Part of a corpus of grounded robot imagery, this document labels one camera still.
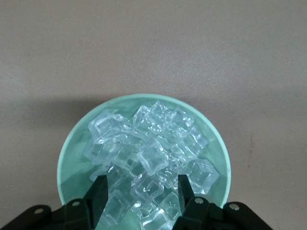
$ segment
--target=gray floor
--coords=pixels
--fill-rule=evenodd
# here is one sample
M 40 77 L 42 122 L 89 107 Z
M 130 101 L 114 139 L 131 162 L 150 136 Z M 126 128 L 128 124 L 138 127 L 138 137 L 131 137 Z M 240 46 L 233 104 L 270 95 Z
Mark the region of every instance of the gray floor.
M 229 201 L 307 225 L 307 1 L 0 1 L 0 226 L 60 206 L 59 151 L 98 104 L 181 99 L 221 133 Z

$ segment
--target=screw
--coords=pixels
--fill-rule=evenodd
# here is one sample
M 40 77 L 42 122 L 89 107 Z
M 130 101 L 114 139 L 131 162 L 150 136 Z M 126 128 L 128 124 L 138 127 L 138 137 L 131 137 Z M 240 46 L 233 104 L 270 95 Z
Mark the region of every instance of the screw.
M 34 214 L 39 214 L 42 213 L 44 210 L 42 208 L 38 208 L 37 210 L 34 211 Z
M 75 206 L 78 206 L 79 204 L 80 204 L 79 201 L 75 201 L 75 202 L 73 202 L 71 205 L 75 207 Z
M 203 203 L 203 200 L 199 197 L 195 198 L 194 201 L 195 201 L 196 204 L 202 204 Z
M 240 207 L 237 204 L 230 204 L 229 207 L 234 211 L 239 211 Z

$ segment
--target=mint green bowl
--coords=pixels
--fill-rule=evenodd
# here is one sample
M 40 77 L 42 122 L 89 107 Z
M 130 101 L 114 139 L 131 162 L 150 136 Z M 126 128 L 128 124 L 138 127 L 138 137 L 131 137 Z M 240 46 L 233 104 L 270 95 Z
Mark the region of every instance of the mint green bowl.
M 208 195 L 212 196 L 215 204 L 220 207 L 226 203 L 231 180 L 230 160 L 226 146 L 213 124 L 201 112 L 180 100 L 158 94 L 133 94 L 118 97 L 97 106 L 85 115 L 69 133 L 59 156 L 57 172 L 62 204 L 71 199 L 83 197 L 93 183 L 89 177 L 97 166 L 93 166 L 82 155 L 85 145 L 91 139 L 87 128 L 90 121 L 106 109 L 130 119 L 142 104 L 152 106 L 158 100 L 170 109 L 181 108 L 195 118 L 194 123 L 210 141 L 199 157 L 208 159 L 220 173 L 219 179 L 213 184 Z M 135 230 L 140 229 L 140 226 L 137 216 L 129 211 L 119 225 L 106 228 L 99 222 L 96 229 Z

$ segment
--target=ice cube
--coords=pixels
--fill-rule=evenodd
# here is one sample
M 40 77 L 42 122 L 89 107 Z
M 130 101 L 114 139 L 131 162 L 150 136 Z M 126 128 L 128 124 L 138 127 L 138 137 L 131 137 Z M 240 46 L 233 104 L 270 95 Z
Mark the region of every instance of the ice cube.
M 158 207 L 161 205 L 162 201 L 167 197 L 171 192 L 174 192 L 173 188 L 164 188 L 164 191 L 162 194 L 157 196 L 154 200 L 153 203 Z
M 130 148 L 129 145 L 120 145 L 118 154 L 112 162 L 120 168 L 130 172 L 138 161 L 139 159 L 134 149 Z
M 140 225 L 142 230 L 170 230 L 173 227 L 172 222 L 160 207 L 141 219 Z
M 144 119 L 151 124 L 151 130 L 154 134 L 159 134 L 171 120 L 171 110 L 164 106 L 160 101 L 157 101 Z
M 114 191 L 119 190 L 125 196 L 125 199 L 130 203 L 130 206 L 132 206 L 136 201 L 135 197 L 130 193 L 131 182 L 132 177 L 126 175 L 126 177 L 114 187 Z
M 91 176 L 90 179 L 95 181 L 97 176 L 106 175 L 109 192 L 113 191 L 115 187 L 127 177 L 127 173 L 124 169 L 117 165 L 111 165 L 106 167 L 100 166 Z
M 178 196 L 171 192 L 161 203 L 161 208 L 171 220 L 176 220 L 181 215 Z
M 141 150 L 141 147 L 146 143 L 147 138 L 146 137 L 140 137 L 136 135 L 133 131 L 129 132 L 126 135 L 119 136 L 115 139 L 114 142 L 118 142 L 120 144 L 129 145 L 130 148 L 135 150 L 136 152 L 139 152 Z
M 173 129 L 180 127 L 184 130 L 189 130 L 193 123 L 194 118 L 179 108 L 175 109 L 172 113 L 172 122 L 170 126 Z
M 103 111 L 88 125 L 94 144 L 103 144 L 130 131 L 130 121 L 120 114 Z
M 173 159 L 172 158 L 172 161 L 170 162 L 170 164 L 172 164 L 172 167 L 175 169 L 177 174 L 190 175 L 190 173 L 193 170 L 195 161 L 197 161 L 197 160 L 198 159 L 190 161 L 186 164 L 183 164 L 179 159 Z
M 207 194 L 218 177 L 219 173 L 208 160 L 198 159 L 189 180 L 194 193 Z
M 176 194 L 178 194 L 178 179 L 173 184 L 173 188 L 172 189 L 175 191 Z
M 107 227 L 119 224 L 131 206 L 132 204 L 126 199 L 126 196 L 119 190 L 115 190 L 109 196 L 100 220 Z
M 133 116 L 132 120 L 132 128 L 135 128 L 140 122 L 144 120 L 145 114 L 149 112 L 149 108 L 145 105 L 141 105 L 138 109 L 138 111 Z
M 142 219 L 150 215 L 157 207 L 153 202 L 149 204 L 143 204 L 140 200 L 136 201 L 135 204 L 131 207 L 131 211 L 135 213 L 139 219 Z
M 190 132 L 171 147 L 171 156 L 182 163 L 197 159 L 202 149 L 208 144 L 207 138 L 193 126 Z
M 163 182 L 166 188 L 172 188 L 174 182 L 178 178 L 178 173 L 175 171 L 173 167 L 171 167 L 171 165 L 169 165 L 168 167 L 158 171 L 156 173 L 156 176 L 161 182 Z
M 144 147 L 137 156 L 149 175 L 154 175 L 157 171 L 168 166 L 167 152 L 157 141 Z
M 133 167 L 133 169 L 129 172 L 129 175 L 133 178 L 139 176 L 140 174 L 144 173 L 145 169 L 142 166 L 140 162 L 137 162 L 137 164 Z
M 143 120 L 136 124 L 132 130 L 132 133 L 135 137 L 144 140 L 148 140 L 156 136 L 152 131 L 152 123 L 148 122 L 147 120 Z
M 209 143 L 208 139 L 199 131 L 196 126 L 191 128 L 190 134 L 202 149 Z
M 152 200 L 162 194 L 163 191 L 163 184 L 147 173 L 140 174 L 131 182 L 131 195 L 145 204 L 152 202 Z
M 83 154 L 93 165 L 109 165 L 115 158 L 117 152 L 118 145 L 114 144 L 112 141 L 97 145 L 90 141 L 85 147 Z
M 169 150 L 171 146 L 179 140 L 179 138 L 177 130 L 166 127 L 158 136 L 155 137 L 155 140 L 157 140 L 165 150 Z

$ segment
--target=bowl rim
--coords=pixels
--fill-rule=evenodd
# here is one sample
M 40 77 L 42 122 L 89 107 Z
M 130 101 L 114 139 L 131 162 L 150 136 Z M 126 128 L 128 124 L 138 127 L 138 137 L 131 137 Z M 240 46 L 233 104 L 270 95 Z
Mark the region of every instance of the bowl rim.
M 227 167 L 227 183 L 226 183 L 226 190 L 225 190 L 225 194 L 223 197 L 223 201 L 222 203 L 225 204 L 227 202 L 228 196 L 229 196 L 229 191 L 230 191 L 230 184 L 231 184 L 231 166 L 230 166 L 230 159 L 229 159 L 229 154 L 226 148 L 226 145 L 220 135 L 220 133 L 217 131 L 217 129 L 215 128 L 215 126 L 211 123 L 211 121 L 206 118 L 206 116 L 204 114 L 202 114 L 200 111 L 198 111 L 197 109 L 195 109 L 193 106 L 178 100 L 176 98 L 173 97 L 169 97 L 169 96 L 165 96 L 165 95 L 160 95 L 160 94 L 153 94 L 153 93 L 137 93 L 137 94 L 130 94 L 130 95 L 125 95 L 125 96 L 120 96 L 111 100 L 108 100 L 100 105 L 98 105 L 97 107 L 95 107 L 94 109 L 90 110 L 85 116 L 83 116 L 78 122 L 77 124 L 72 128 L 72 130 L 69 132 L 68 136 L 65 139 L 65 142 L 62 146 L 62 149 L 60 151 L 59 154 L 59 161 L 58 161 L 58 167 L 57 167 L 57 187 L 58 187 L 58 193 L 59 193 L 59 197 L 61 200 L 61 203 L 64 205 L 65 201 L 64 201 L 64 197 L 63 197 L 63 192 L 61 189 L 61 181 L 60 181 L 60 176 L 62 173 L 62 163 L 63 163 L 63 157 L 64 157 L 64 153 L 66 152 L 67 146 L 69 144 L 69 142 L 71 141 L 71 138 L 73 137 L 73 135 L 75 134 L 75 132 L 79 129 L 79 127 L 84 123 L 84 121 L 86 120 L 87 116 L 89 116 L 92 113 L 97 113 L 99 111 L 101 111 L 101 108 L 109 105 L 109 104 L 114 104 L 117 103 L 118 101 L 122 101 L 122 100 L 127 100 L 127 99 L 135 99 L 135 98 L 151 98 L 151 99 L 157 99 L 157 100 L 165 100 L 165 101 L 170 101 L 173 103 L 176 103 L 184 108 L 187 108 L 188 110 L 190 110 L 191 112 L 195 113 L 198 117 L 201 118 L 201 120 L 203 120 L 208 126 L 209 128 L 212 130 L 212 132 L 216 135 L 224 156 L 225 156 L 225 161 L 226 161 L 226 167 Z

